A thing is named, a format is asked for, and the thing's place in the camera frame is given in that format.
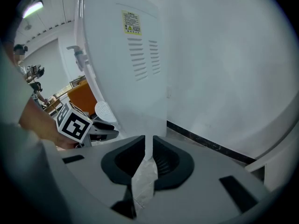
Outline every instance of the desk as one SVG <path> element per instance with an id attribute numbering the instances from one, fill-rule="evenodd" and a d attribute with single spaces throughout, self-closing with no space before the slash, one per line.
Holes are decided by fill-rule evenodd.
<path id="1" fill-rule="evenodd" d="M 51 111 L 55 110 L 56 113 L 58 113 L 58 110 L 56 109 L 56 107 L 57 107 L 59 104 L 63 105 L 63 104 L 60 102 L 60 99 L 57 99 L 57 100 L 55 100 L 52 104 L 50 104 L 48 107 L 46 107 L 46 108 L 44 109 L 44 111 L 47 112 L 47 113 L 50 113 Z"/>

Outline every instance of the fluorescent light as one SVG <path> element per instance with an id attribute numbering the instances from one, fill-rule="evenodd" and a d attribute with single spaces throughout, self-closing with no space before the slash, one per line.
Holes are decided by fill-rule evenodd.
<path id="1" fill-rule="evenodd" d="M 30 7 L 28 7 L 26 9 L 26 11 L 24 12 L 23 18 L 29 16 L 30 14 L 34 13 L 35 11 L 37 11 L 38 9 L 41 9 L 43 7 L 43 3 L 41 1 L 31 5 Z"/>

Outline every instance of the ventilation slot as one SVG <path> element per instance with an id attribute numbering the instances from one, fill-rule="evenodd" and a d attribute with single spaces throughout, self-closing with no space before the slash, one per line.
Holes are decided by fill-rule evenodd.
<path id="1" fill-rule="evenodd" d="M 148 71 L 145 62 L 142 39 L 127 39 L 135 80 L 141 81 L 143 79 L 146 79 L 148 77 Z"/>
<path id="2" fill-rule="evenodd" d="M 158 42 L 149 40 L 149 53 L 153 75 L 161 72 Z"/>

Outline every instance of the yellow warning sticker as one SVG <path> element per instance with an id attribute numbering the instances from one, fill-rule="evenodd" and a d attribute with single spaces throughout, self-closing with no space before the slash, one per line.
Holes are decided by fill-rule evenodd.
<path id="1" fill-rule="evenodd" d="M 136 13 L 122 10 L 122 23 L 125 33 L 142 35 L 139 15 Z"/>

